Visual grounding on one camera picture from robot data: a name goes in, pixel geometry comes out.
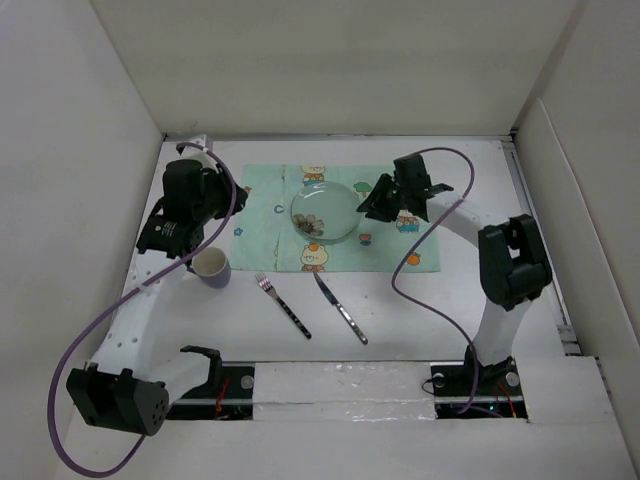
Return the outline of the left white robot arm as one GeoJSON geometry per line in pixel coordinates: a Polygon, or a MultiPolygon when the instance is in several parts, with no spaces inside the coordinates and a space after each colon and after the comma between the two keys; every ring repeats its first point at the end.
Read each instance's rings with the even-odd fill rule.
{"type": "Polygon", "coordinates": [[[191,271],[188,256],[204,241],[205,225],[241,211],[247,194],[202,155],[169,162],[162,188],[136,243],[138,292],[118,307],[88,367],[72,369],[66,381],[90,426],[152,436],[176,400],[192,390],[212,396],[222,387],[217,350],[187,345],[158,364],[152,351],[166,305],[191,271]]]}

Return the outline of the purple mug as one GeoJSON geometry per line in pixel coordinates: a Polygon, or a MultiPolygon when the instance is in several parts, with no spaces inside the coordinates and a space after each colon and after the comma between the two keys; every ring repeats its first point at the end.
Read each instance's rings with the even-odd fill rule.
{"type": "Polygon", "coordinates": [[[191,260],[188,271],[214,289],[225,288],[231,279],[231,266],[223,250],[208,247],[191,260]]]}

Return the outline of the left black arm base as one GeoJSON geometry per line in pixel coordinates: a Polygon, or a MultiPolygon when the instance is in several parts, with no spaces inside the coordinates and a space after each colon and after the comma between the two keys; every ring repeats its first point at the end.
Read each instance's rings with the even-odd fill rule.
{"type": "Polygon", "coordinates": [[[254,377],[253,363],[226,363],[215,349],[188,345],[149,380],[169,396],[157,405],[167,420],[231,421],[253,418],[254,377]]]}

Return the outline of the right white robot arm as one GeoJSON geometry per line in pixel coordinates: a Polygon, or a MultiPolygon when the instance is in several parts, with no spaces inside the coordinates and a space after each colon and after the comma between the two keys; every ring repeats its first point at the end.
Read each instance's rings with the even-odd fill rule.
{"type": "Polygon", "coordinates": [[[462,381],[471,392],[483,394],[497,384],[495,366],[511,356],[530,304],[552,281],[552,268],[533,216],[490,214],[467,200],[469,193],[433,183],[422,155],[415,153],[394,161],[394,172],[380,176],[358,211],[369,219],[393,222],[406,210],[477,248],[486,305],[472,343],[476,361],[462,369],[462,381]]]}

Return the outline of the pale green glass plate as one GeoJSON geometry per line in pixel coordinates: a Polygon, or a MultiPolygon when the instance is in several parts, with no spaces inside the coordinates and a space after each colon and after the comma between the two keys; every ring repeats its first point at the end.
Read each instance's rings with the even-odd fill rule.
{"type": "Polygon", "coordinates": [[[359,198],[349,187],[336,182],[305,186],[293,197],[291,221],[297,232],[312,240],[335,243],[359,226],[359,198]]]}

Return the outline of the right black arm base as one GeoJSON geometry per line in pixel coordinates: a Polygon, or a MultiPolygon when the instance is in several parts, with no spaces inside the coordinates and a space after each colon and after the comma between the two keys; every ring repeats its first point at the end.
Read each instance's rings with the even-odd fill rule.
{"type": "Polygon", "coordinates": [[[463,361],[429,365],[430,377],[421,389],[434,399],[437,419],[528,419],[516,361],[508,357],[498,365],[480,366],[469,351],[463,361]]]}

